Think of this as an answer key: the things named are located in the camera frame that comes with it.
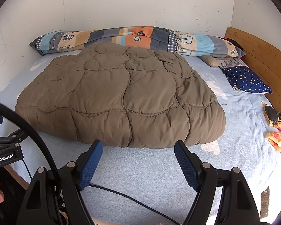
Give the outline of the grey printed pillow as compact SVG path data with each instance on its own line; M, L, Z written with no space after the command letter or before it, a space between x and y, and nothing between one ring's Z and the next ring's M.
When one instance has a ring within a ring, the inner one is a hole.
M231 67L246 67L247 65L238 57L217 58L219 67L226 70Z

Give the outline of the wooden headboard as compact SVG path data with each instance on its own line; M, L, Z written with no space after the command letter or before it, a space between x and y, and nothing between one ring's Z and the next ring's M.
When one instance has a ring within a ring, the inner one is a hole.
M281 51L268 42L239 29L228 27L225 38L240 44L245 51L244 62L272 88L265 96L275 110L281 112Z

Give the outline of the black small object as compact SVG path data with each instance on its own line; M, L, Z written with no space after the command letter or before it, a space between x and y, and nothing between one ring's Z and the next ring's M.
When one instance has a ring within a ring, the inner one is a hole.
M277 125L281 121L281 112L276 111L271 106L265 106L265 112L268 116L268 119Z

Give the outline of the beige small pillow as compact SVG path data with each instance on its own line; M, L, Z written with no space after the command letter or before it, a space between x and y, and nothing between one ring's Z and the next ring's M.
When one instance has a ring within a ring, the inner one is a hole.
M199 56L199 58L210 67L217 68L220 66L219 62L210 55Z

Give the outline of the navy star pillow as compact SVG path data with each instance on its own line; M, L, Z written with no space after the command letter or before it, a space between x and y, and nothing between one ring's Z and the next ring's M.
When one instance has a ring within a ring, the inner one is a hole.
M249 67L228 67L222 71L235 90L251 94L272 93L272 89Z

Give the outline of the brown quilted puffer jacket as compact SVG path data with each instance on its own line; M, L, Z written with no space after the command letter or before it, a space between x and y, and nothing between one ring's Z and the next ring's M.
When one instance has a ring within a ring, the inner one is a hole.
M130 148L210 143L226 124L214 92L183 57L110 42L53 59L15 111L39 132Z

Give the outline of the colourful patchwork blanket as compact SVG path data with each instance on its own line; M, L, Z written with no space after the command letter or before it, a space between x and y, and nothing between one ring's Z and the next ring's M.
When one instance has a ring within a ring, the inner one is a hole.
M190 34L155 26L131 26L94 31L54 31L37 37L29 45L40 55L82 50L96 42L124 47L165 50L180 55L214 58L242 57L245 52L228 40L205 34Z

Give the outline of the dark red garment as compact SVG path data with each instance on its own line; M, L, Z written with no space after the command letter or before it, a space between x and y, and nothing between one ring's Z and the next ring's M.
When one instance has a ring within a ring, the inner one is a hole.
M244 50L243 48L242 48L242 46L238 43L238 42L236 42L235 40L233 40L233 39L231 39L231 38L227 38L227 40L230 42L230 43L232 43L235 47L237 47L237 48L239 48L240 50Z

